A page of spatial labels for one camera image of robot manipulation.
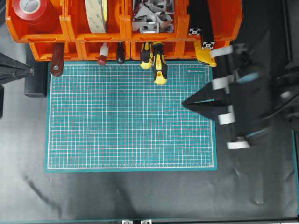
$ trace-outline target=black handle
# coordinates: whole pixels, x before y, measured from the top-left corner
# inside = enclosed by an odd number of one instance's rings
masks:
[[[124,64],[126,61],[125,49],[123,42],[118,42],[116,51],[116,61],[118,64]]]

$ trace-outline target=yellow-black screwdriver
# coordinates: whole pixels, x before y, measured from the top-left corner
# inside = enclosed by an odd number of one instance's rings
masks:
[[[153,73],[154,81],[158,85],[163,85],[167,82],[167,64],[164,58],[163,44],[161,42],[154,42],[154,64]]]
[[[150,69],[153,61],[153,50],[150,42],[144,42],[140,52],[140,66],[143,69]]]

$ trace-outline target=grid lines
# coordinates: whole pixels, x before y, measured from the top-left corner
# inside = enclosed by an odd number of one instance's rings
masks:
[[[138,64],[65,64],[49,79],[46,168],[214,168],[212,121],[181,106],[208,68],[169,64],[168,77],[159,86]]]

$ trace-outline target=orange parts bin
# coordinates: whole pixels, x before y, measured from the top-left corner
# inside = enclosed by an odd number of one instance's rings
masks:
[[[175,14],[174,19],[174,31],[173,33],[158,33],[158,34],[141,34],[139,31],[133,32],[132,19],[133,19],[133,7],[132,0],[125,0],[126,7],[126,40],[131,42],[142,41],[179,41],[184,35],[184,0],[174,0]]]
[[[6,1],[6,23],[10,33],[16,42],[65,42],[69,40],[65,23],[65,2],[64,0],[51,0],[59,15],[57,28],[50,32],[34,30],[24,20],[19,18],[13,9],[13,0]]]
[[[100,48],[104,42],[85,42],[80,43],[82,49],[83,60],[97,61],[99,59]],[[107,60],[116,59],[117,42],[109,43],[109,54]],[[130,43],[125,42],[124,49],[126,53],[126,60],[131,58]]]
[[[30,48],[37,61],[51,61],[54,43],[31,43]],[[82,50],[79,43],[67,42],[64,47],[65,61],[83,60]]]
[[[199,38],[199,36],[189,36],[189,20],[190,16],[187,13],[187,6],[189,5],[189,0],[184,0],[184,10],[185,10],[185,29],[183,32],[183,41],[194,41]],[[242,0],[209,0],[210,14],[212,19],[212,26],[215,38],[215,44],[217,41],[221,41],[218,46],[229,45],[230,41],[237,38],[242,19]]]
[[[143,42],[131,42],[131,58],[133,60],[140,60],[142,44]],[[180,54],[179,42],[163,42],[163,44],[165,59],[178,59]]]
[[[108,32],[90,32],[84,0],[65,0],[65,20],[74,42],[125,41],[125,0],[107,0]]]

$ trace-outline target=white tape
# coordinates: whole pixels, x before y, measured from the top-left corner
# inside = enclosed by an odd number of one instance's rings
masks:
[[[90,32],[106,33],[108,0],[85,0],[86,15]]]
[[[107,45],[107,42],[104,42],[102,47],[100,48],[100,55],[108,57],[108,53],[109,53],[109,47]]]
[[[244,137],[237,137],[237,141],[227,142],[226,145],[228,149],[250,148],[250,144]]]
[[[218,57],[218,56],[222,56],[222,55],[228,55],[228,54],[231,54],[232,52],[233,52],[233,46],[229,45],[227,47],[211,50],[211,57]]]
[[[234,113],[226,113],[218,115],[218,120],[220,125],[227,125],[235,122],[235,115]]]

